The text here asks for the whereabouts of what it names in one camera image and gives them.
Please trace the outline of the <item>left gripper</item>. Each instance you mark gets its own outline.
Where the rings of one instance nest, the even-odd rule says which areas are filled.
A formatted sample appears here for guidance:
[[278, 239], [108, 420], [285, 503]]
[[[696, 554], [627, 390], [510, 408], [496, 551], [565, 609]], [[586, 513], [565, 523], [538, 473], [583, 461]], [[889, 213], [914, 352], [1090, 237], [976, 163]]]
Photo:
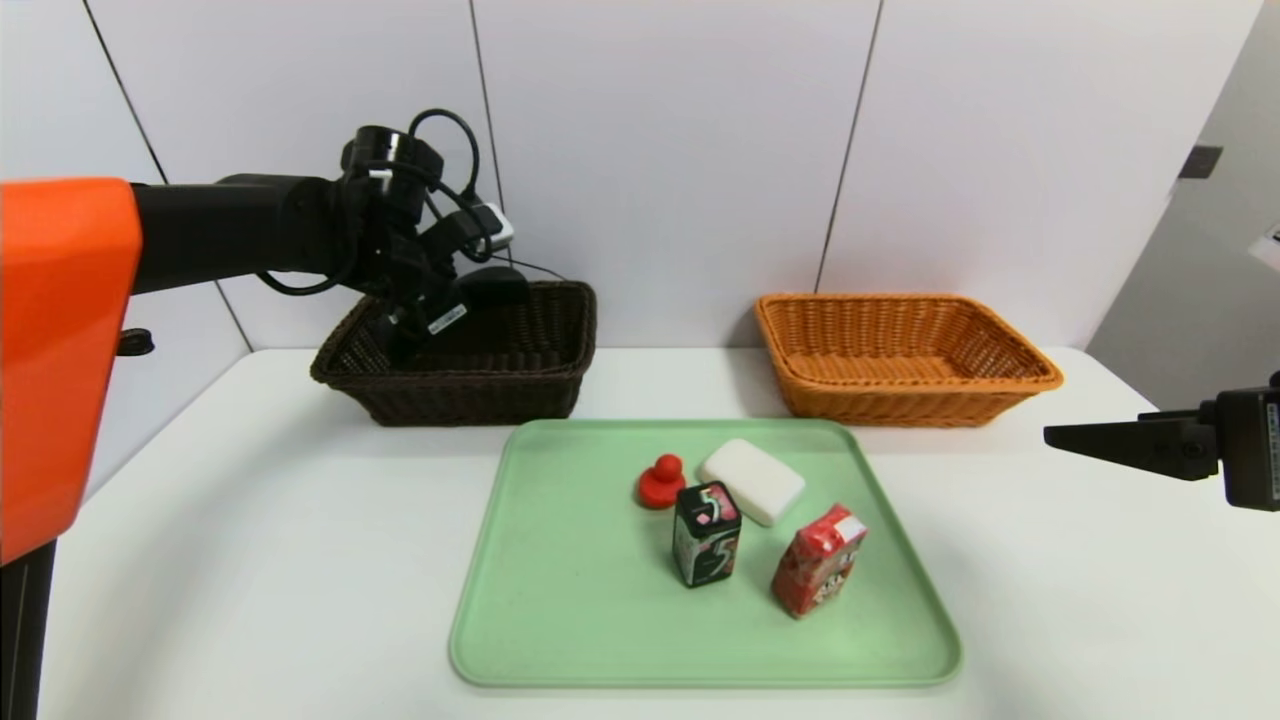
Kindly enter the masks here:
[[466, 313], [453, 263], [392, 265], [387, 315], [375, 315], [371, 338], [389, 368], [412, 357], [412, 340], [440, 334]]

